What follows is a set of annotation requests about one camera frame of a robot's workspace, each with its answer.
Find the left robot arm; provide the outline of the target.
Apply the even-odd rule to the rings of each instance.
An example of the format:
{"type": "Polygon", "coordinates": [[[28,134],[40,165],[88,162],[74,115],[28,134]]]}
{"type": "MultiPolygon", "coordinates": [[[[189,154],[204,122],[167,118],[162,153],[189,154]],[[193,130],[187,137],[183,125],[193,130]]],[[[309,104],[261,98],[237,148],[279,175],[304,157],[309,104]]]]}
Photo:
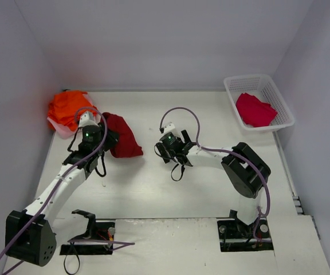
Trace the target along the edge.
{"type": "Polygon", "coordinates": [[[104,161],[105,152],[119,141],[119,133],[106,129],[104,123],[81,127],[82,140],[76,150],[69,149],[57,176],[50,185],[25,209],[13,210],[6,219],[4,254],[37,266],[45,266],[57,246],[79,236],[87,241],[96,234],[95,215],[75,210],[85,220],[80,221],[75,232],[55,229],[53,223],[58,213],[91,175],[98,163],[104,161]]]}

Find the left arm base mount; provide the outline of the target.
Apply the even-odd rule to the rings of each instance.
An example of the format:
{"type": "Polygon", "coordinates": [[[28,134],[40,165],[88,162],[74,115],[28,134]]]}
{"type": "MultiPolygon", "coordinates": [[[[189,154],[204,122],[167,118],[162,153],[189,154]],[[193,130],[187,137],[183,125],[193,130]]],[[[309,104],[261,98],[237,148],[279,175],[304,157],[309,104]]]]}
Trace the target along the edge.
{"type": "Polygon", "coordinates": [[[60,255],[65,256],[63,267],[66,274],[77,274],[81,267],[80,256],[111,256],[114,251],[115,222],[97,221],[96,215],[84,210],[73,210],[74,218],[84,217],[84,232],[75,234],[60,246],[60,255]],[[68,257],[77,261],[75,270],[69,270],[68,257]]]}

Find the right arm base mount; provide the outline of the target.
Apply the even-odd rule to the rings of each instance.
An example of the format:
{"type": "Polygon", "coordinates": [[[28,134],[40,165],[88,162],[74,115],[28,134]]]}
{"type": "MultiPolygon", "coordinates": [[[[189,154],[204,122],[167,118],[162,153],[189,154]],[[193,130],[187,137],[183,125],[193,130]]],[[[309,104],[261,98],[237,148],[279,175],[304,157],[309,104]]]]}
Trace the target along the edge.
{"type": "Polygon", "coordinates": [[[266,218],[245,225],[237,218],[237,212],[230,211],[231,217],[217,220],[219,248],[222,253],[260,252],[274,250],[272,236],[266,218]]]}

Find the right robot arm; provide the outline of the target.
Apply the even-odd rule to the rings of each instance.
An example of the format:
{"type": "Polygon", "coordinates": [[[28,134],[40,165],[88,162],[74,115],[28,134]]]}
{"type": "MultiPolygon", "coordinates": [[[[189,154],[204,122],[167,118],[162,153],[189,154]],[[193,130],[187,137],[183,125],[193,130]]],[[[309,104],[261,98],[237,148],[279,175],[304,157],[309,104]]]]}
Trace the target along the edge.
{"type": "Polygon", "coordinates": [[[271,174],[269,166],[244,142],[229,150],[199,148],[189,138],[187,131],[181,134],[175,129],[161,129],[162,137],[155,144],[165,163],[173,161],[184,170],[186,167],[211,167],[224,170],[229,182],[239,193],[235,211],[235,229],[248,236],[256,229],[255,220],[260,207],[260,191],[271,174]]]}

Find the dark red t shirt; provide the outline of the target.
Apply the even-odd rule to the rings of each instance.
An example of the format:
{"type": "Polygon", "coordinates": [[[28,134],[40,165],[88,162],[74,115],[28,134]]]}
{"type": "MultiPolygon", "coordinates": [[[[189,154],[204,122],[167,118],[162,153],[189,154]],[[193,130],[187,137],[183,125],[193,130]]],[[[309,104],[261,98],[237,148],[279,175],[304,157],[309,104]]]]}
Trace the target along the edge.
{"type": "Polygon", "coordinates": [[[108,129],[119,134],[116,145],[110,149],[114,158],[134,158],[143,156],[142,147],[138,145],[135,136],[123,117],[104,112],[108,129]]]}

